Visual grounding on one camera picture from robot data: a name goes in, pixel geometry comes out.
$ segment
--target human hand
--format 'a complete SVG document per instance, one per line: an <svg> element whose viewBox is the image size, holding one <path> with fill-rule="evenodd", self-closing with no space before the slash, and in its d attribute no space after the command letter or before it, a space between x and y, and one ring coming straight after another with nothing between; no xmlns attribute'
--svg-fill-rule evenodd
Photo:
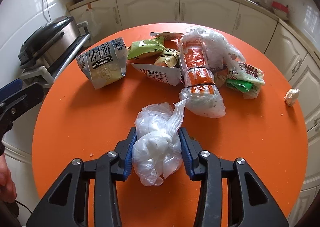
<svg viewBox="0 0 320 227"><path fill-rule="evenodd" d="M11 172L5 161L5 156L0 156L0 200L13 203L17 198L16 186L11 179Z"/></svg>

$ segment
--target green snack wrapper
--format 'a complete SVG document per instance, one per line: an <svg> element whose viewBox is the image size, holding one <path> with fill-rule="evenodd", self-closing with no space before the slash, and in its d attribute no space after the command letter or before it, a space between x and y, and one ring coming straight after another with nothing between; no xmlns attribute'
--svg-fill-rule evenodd
<svg viewBox="0 0 320 227"><path fill-rule="evenodd" d="M160 36L151 40L140 40L132 42L127 59L140 59L154 56L165 50L164 37Z"/></svg>
<svg viewBox="0 0 320 227"><path fill-rule="evenodd" d="M247 81L242 81L242 80L234 80L234 79L227 79L226 80L226 86L238 90L242 93L247 93L250 91L252 87L252 83L247 82Z"/></svg>

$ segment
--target orange wrapped package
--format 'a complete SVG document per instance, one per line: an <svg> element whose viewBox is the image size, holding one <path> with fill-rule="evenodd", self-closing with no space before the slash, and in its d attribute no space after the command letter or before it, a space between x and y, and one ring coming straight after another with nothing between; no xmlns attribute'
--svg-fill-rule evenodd
<svg viewBox="0 0 320 227"><path fill-rule="evenodd" d="M209 70L208 59L200 39L178 41L180 68L185 88L180 100L186 99L186 108L194 114L219 118L225 115L223 99L214 84L214 75Z"/></svg>

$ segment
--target orange table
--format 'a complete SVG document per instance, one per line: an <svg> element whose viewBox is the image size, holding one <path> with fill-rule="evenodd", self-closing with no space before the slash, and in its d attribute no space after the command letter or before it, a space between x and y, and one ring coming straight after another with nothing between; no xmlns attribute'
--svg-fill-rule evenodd
<svg viewBox="0 0 320 227"><path fill-rule="evenodd" d="M184 33L188 26L145 25L120 31L97 44L121 36L130 46L133 41L150 38L151 31ZM266 85L253 100L244 100L242 93L223 86L219 91L226 107L224 117L200 117L185 110L182 126L218 157L245 158L288 215L307 164L307 134L300 105L286 106L284 96L291 87L270 60L238 38L222 34L249 64L265 72ZM172 41L165 44L175 47ZM142 107L176 103L182 88L182 84L152 81L128 65L123 79L95 90L73 61L52 86L36 122L32 166L39 196L45 194L73 158L86 161L113 150L118 141L127 137ZM161 186L152 187L143 186L132 171L126 182L117 182L123 226L191 227L199 190L200 182L190 181L183 166ZM221 226L227 226L227 197L224 192ZM92 189L89 205L89 226L93 226Z"/></svg>

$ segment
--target black cable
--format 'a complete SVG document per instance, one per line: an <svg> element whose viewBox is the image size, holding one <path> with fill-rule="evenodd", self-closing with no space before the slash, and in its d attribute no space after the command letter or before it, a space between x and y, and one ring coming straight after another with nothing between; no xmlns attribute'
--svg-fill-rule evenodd
<svg viewBox="0 0 320 227"><path fill-rule="evenodd" d="M15 201L17 204L20 204L20 205L22 205L23 207L25 207L31 214L32 214L32 212L31 212L31 210L28 208L28 207L26 207L23 203L20 203L19 201Z"/></svg>

